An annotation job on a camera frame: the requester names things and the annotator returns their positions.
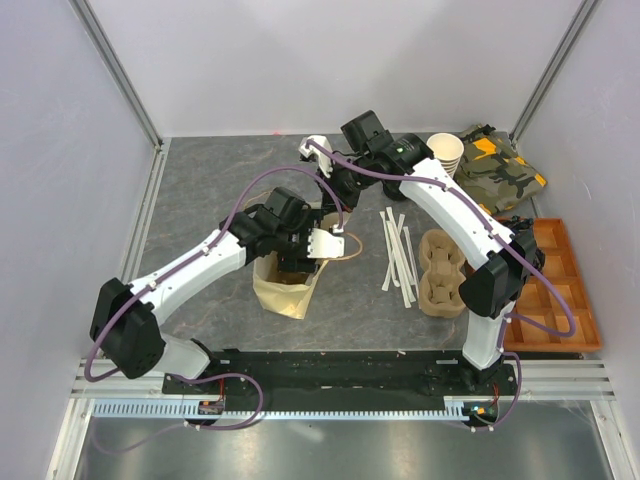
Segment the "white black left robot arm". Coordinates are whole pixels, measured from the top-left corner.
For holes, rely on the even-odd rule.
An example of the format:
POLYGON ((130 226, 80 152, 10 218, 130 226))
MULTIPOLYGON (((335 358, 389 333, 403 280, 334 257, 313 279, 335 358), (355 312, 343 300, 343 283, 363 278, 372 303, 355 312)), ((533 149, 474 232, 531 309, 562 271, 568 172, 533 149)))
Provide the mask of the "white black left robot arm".
POLYGON ((229 215, 201 244, 129 283, 117 278, 98 293, 89 336, 129 379, 166 368, 198 393, 219 382, 219 369, 196 341, 165 336, 161 324, 183 303, 221 277, 271 253, 289 269, 314 271, 308 256, 322 210, 292 191, 275 188, 261 204, 229 215))

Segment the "cardboard cup carrier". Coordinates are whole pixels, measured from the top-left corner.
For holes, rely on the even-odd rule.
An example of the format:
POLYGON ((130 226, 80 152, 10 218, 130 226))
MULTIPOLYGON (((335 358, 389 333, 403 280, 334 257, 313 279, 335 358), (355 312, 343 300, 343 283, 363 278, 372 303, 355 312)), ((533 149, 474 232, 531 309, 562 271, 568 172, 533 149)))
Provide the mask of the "cardboard cup carrier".
POLYGON ((428 316, 451 319, 466 308, 459 294, 466 280, 461 268, 466 258, 444 230, 424 233, 419 245, 423 275, 419 282, 419 307, 428 316))

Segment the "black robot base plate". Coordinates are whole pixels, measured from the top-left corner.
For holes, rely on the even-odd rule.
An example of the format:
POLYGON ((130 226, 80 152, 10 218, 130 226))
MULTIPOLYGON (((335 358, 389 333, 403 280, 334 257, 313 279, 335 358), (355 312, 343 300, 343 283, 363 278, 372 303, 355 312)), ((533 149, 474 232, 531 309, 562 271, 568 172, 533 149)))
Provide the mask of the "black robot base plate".
POLYGON ((352 351, 239 351, 212 354, 209 365, 194 384, 176 374, 165 376, 165 393, 215 394, 229 400, 251 398, 257 388, 248 381, 211 376, 244 374, 257 381, 264 398, 286 400, 295 394, 321 391, 374 390, 415 393, 422 397, 512 395, 516 372, 499 359, 479 371, 459 350, 352 350, 352 351))

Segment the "brown paper takeout bag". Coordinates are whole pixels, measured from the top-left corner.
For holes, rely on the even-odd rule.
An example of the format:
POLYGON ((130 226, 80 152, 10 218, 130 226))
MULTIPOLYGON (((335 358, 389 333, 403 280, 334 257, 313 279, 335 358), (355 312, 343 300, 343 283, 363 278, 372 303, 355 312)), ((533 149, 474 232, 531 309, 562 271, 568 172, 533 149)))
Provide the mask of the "brown paper takeout bag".
POLYGON ((337 213, 325 213, 320 204, 310 204, 284 187, 272 190, 264 202, 249 206, 238 218, 245 222, 245 231, 239 236, 247 262, 253 265, 253 290, 262 308, 272 313, 303 319, 326 265, 352 257, 346 251, 344 232, 344 256, 316 259, 319 269, 315 274, 277 270, 279 249, 308 244, 312 228, 341 228, 337 213))

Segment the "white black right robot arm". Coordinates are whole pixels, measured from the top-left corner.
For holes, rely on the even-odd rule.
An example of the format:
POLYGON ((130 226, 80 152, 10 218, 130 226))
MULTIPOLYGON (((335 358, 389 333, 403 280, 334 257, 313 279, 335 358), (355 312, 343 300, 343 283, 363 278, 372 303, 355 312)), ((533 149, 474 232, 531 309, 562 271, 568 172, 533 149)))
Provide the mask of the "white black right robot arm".
POLYGON ((385 194, 406 198, 423 209, 460 248, 473 272, 458 289, 469 311, 458 381, 467 392, 483 392, 501 361, 503 323, 529 276, 536 242, 530 231, 512 232, 493 219, 446 173, 433 151, 412 133, 394 137, 374 111, 342 126, 353 150, 346 159, 325 137, 302 140, 299 152, 314 159, 337 198, 352 210, 361 191, 381 182, 385 194))

